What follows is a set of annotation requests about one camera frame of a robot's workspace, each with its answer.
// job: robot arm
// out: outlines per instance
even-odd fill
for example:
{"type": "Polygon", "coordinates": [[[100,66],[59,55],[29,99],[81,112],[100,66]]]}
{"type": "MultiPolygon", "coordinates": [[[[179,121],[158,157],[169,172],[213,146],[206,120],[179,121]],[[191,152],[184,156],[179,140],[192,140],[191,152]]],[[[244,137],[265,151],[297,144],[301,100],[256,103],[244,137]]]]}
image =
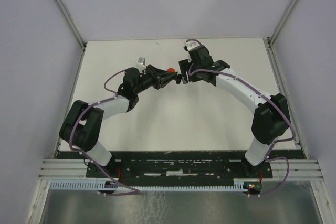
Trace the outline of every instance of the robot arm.
{"type": "Polygon", "coordinates": [[[243,161],[252,166],[259,165],[264,161],[274,140],[289,127],[265,98],[272,101],[289,119],[286,98],[280,93],[273,96],[261,91],[241,78],[224,61],[214,62],[203,45],[190,42],[186,43],[184,49],[189,52],[189,58],[179,62],[184,84],[201,80],[209,82],[232,94],[254,115],[251,128],[254,138],[243,161]]]}
{"type": "Polygon", "coordinates": [[[115,99],[104,103],[75,101],[60,129],[60,138],[69,143],[76,121],[89,105],[96,104],[81,118],[82,123],[79,123],[75,129],[72,144],[86,152],[92,160],[106,170],[114,170],[114,158],[99,142],[102,121],[116,114],[131,111],[139,101],[138,94],[149,87],[161,89],[172,80],[177,84],[181,82],[182,76],[177,72],[168,72],[152,65],[144,67],[144,64],[144,58],[140,58],[138,67],[142,70],[141,73],[137,68],[129,68],[125,71],[123,83],[119,86],[118,96],[115,99]]]}

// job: reflective metal surface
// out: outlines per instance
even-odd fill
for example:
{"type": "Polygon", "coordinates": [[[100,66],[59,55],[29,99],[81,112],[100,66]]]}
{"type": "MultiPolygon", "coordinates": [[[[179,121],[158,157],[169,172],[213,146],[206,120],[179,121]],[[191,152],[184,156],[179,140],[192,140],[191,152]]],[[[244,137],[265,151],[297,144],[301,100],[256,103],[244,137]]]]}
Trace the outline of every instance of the reflective metal surface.
{"type": "MultiPolygon", "coordinates": [[[[277,183],[265,182],[264,190],[277,183]]],[[[50,190],[41,223],[322,223],[309,182],[287,183],[265,197],[227,192],[143,192],[104,197],[94,191],[50,190]]]]}

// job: white table surface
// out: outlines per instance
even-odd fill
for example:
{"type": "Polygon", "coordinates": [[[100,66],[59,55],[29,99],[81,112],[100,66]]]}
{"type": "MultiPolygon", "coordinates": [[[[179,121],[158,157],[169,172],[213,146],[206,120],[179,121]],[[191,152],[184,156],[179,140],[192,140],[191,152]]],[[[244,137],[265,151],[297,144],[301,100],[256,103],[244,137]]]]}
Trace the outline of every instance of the white table surface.
{"type": "MultiPolygon", "coordinates": [[[[202,39],[214,61],[223,60],[258,88],[278,93],[261,38],[202,39]]],[[[135,67],[139,57],[161,69],[186,59],[184,40],[92,41],[87,45],[73,101],[92,102],[111,96],[103,88],[114,73],[135,67]]],[[[123,74],[110,81],[117,90],[123,74]]],[[[111,151],[247,150],[252,141],[253,116],[229,93],[205,82],[149,88],[128,113],[103,121],[99,141],[111,151]]],[[[283,137],[290,136],[289,130],[283,137]]],[[[293,142],[279,149],[295,149],[293,142]]],[[[60,150],[68,151],[62,141],[60,150]]]]}

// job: gray wall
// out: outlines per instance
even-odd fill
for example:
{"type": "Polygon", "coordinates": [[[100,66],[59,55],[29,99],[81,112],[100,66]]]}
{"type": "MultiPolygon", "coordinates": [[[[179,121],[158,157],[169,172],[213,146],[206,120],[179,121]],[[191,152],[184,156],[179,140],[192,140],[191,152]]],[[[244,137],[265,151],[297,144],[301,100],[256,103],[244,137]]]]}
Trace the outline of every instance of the gray wall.
{"type": "Polygon", "coordinates": [[[336,1],[301,0],[276,53],[307,142],[336,203],[336,1]]]}
{"type": "Polygon", "coordinates": [[[0,0],[0,219],[24,223],[80,47],[53,0],[0,0]]]}
{"type": "Polygon", "coordinates": [[[63,0],[85,41],[266,37],[289,0],[63,0]]]}

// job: purple cable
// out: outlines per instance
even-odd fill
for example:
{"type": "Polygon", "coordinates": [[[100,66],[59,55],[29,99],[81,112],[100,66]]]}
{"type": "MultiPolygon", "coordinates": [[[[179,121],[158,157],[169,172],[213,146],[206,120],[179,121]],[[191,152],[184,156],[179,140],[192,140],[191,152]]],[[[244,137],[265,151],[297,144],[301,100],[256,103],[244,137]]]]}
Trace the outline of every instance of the purple cable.
{"type": "Polygon", "coordinates": [[[107,87],[106,87],[106,84],[107,84],[113,77],[115,77],[115,76],[117,76],[118,74],[123,73],[123,72],[125,72],[125,71],[126,71],[126,69],[121,70],[121,71],[119,71],[118,73],[115,73],[114,75],[112,75],[109,79],[107,79],[106,82],[104,83],[104,88],[105,88],[105,90],[110,91],[110,92],[112,92],[112,93],[115,94],[115,95],[118,95],[114,90],[107,88],[107,87]]]}
{"type": "Polygon", "coordinates": [[[267,102],[269,102],[275,109],[276,111],[281,115],[281,117],[283,118],[283,120],[288,124],[291,132],[292,132],[292,137],[287,138],[287,139],[280,139],[280,140],[275,140],[273,141],[269,151],[267,152],[267,155],[269,155],[269,153],[272,151],[273,147],[275,144],[280,143],[280,142],[288,142],[288,141],[292,141],[295,139],[296,137],[296,133],[295,133],[295,129],[293,127],[293,125],[290,123],[290,121],[287,119],[287,117],[285,116],[285,114],[279,109],[278,106],[276,106],[268,97],[266,97],[265,95],[263,95],[259,90],[257,90],[256,88],[252,87],[249,83],[247,83],[246,81],[242,80],[241,78],[237,78],[235,75],[233,74],[229,74],[229,73],[223,73],[223,72],[219,72],[219,71],[215,71],[215,70],[208,70],[208,69],[196,69],[193,72],[190,72],[192,66],[194,64],[192,64],[188,70],[188,74],[190,76],[192,76],[193,74],[197,73],[197,72],[208,72],[208,73],[216,73],[216,74],[221,74],[222,76],[228,76],[231,77],[233,79],[236,79],[237,81],[239,81],[240,83],[242,83],[243,85],[245,85],[246,87],[248,87],[249,89],[251,89],[253,92],[255,92],[258,96],[262,97],[264,100],[266,100],[267,102]]]}
{"type": "Polygon", "coordinates": [[[196,69],[195,71],[193,72],[190,72],[192,66],[194,64],[191,64],[189,70],[188,70],[188,74],[190,76],[192,76],[193,74],[197,73],[197,72],[208,72],[208,73],[216,73],[216,74],[221,74],[223,76],[228,76],[228,77],[231,77],[237,81],[239,81],[240,83],[242,83],[243,85],[245,85],[246,87],[248,87],[249,89],[251,89],[253,92],[255,92],[258,96],[262,97],[264,100],[266,100],[267,102],[269,102],[276,110],[277,112],[281,115],[281,117],[283,118],[283,120],[288,124],[288,126],[290,127],[290,130],[292,131],[292,137],[290,138],[287,138],[287,139],[280,139],[280,140],[275,140],[273,141],[273,143],[271,144],[268,152],[266,153],[265,155],[265,160],[268,161],[268,162],[272,162],[272,161],[275,161],[275,160],[279,160],[279,159],[284,159],[286,162],[287,162],[287,172],[286,172],[286,175],[283,179],[283,181],[280,183],[280,185],[278,187],[276,187],[275,189],[271,190],[271,191],[268,191],[264,194],[261,194],[263,196],[265,195],[269,195],[271,193],[274,193],[275,191],[279,190],[281,187],[284,186],[285,182],[286,182],[286,179],[288,177],[288,174],[289,174],[289,161],[286,157],[276,157],[276,158],[273,158],[273,159],[268,159],[267,156],[271,153],[271,151],[273,150],[275,144],[277,143],[280,143],[280,142],[288,142],[288,141],[291,141],[291,140],[294,140],[295,137],[296,137],[296,133],[295,133],[295,129],[293,127],[293,125],[290,123],[290,121],[287,119],[287,117],[285,116],[285,114],[279,109],[278,106],[276,106],[268,97],[266,97],[265,95],[263,95],[259,90],[257,90],[256,88],[252,87],[249,83],[247,83],[246,81],[242,80],[241,78],[237,78],[235,75],[233,74],[229,74],[229,73],[223,73],[223,72],[219,72],[219,71],[215,71],[215,70],[207,70],[207,69],[196,69]]]}
{"type": "Polygon", "coordinates": [[[249,195],[250,197],[258,198],[258,197],[260,197],[260,196],[270,195],[270,194],[272,194],[272,193],[278,191],[280,188],[282,188],[282,187],[285,185],[285,182],[286,182],[286,180],[287,180],[287,178],[288,178],[288,174],[289,174],[289,161],[288,161],[288,159],[287,159],[286,157],[275,157],[275,158],[272,158],[272,159],[265,158],[265,160],[266,160],[267,162],[273,162],[273,161],[275,161],[275,160],[281,160],[281,159],[283,159],[283,160],[286,161],[286,163],[287,163],[287,171],[286,171],[285,177],[284,177],[283,181],[280,183],[280,185],[277,186],[276,188],[274,188],[273,190],[268,191],[268,192],[263,193],[263,194],[259,194],[259,195],[249,195]]]}
{"type": "Polygon", "coordinates": [[[127,189],[132,190],[132,191],[128,191],[128,192],[125,192],[125,193],[108,194],[108,196],[121,196],[121,195],[138,194],[138,193],[140,192],[140,190],[135,189],[135,188],[130,187],[130,186],[127,186],[127,185],[125,185],[125,184],[123,184],[123,183],[121,183],[121,182],[115,180],[114,178],[112,178],[112,176],[109,175],[109,174],[105,171],[105,169],[104,169],[103,167],[101,167],[96,161],[92,160],[92,158],[89,157],[89,155],[87,155],[83,150],[78,149],[78,148],[74,148],[73,145],[72,145],[72,142],[73,142],[73,139],[74,139],[74,134],[75,134],[76,128],[77,128],[77,126],[78,126],[80,120],[81,120],[81,119],[83,118],[83,116],[85,115],[85,113],[88,112],[90,108],[92,108],[92,107],[94,107],[94,106],[96,106],[96,105],[98,105],[98,104],[100,104],[100,103],[104,103],[104,102],[112,101],[112,100],[114,100],[114,99],[118,96],[118,94],[117,94],[115,91],[110,90],[110,89],[107,89],[107,88],[106,88],[106,84],[107,84],[107,82],[110,81],[113,77],[115,77],[116,75],[118,75],[118,74],[120,74],[120,73],[122,73],[122,72],[125,72],[125,70],[119,71],[118,73],[112,75],[112,76],[105,82],[105,84],[104,84],[104,88],[105,88],[106,90],[111,91],[112,93],[114,93],[115,96],[114,96],[114,97],[111,97],[111,98],[107,98],[107,99],[101,100],[101,101],[99,101],[99,102],[95,102],[95,103],[89,105],[86,109],[84,109],[83,112],[82,112],[82,113],[79,115],[79,117],[77,118],[77,121],[75,122],[74,127],[72,128],[72,131],[71,131],[71,134],[70,134],[70,139],[69,139],[69,146],[70,146],[70,149],[71,149],[72,151],[81,152],[82,155],[83,155],[84,157],[86,157],[87,159],[89,159],[90,161],[92,161],[92,162],[98,167],[98,169],[100,169],[101,172],[104,173],[105,176],[107,176],[110,180],[112,180],[113,182],[115,182],[115,183],[116,183],[117,185],[119,185],[119,186],[122,186],[122,187],[125,187],[125,188],[127,188],[127,189]]]}
{"type": "Polygon", "coordinates": [[[202,45],[202,43],[198,39],[187,39],[185,42],[189,42],[189,41],[197,42],[200,46],[202,45]]]}

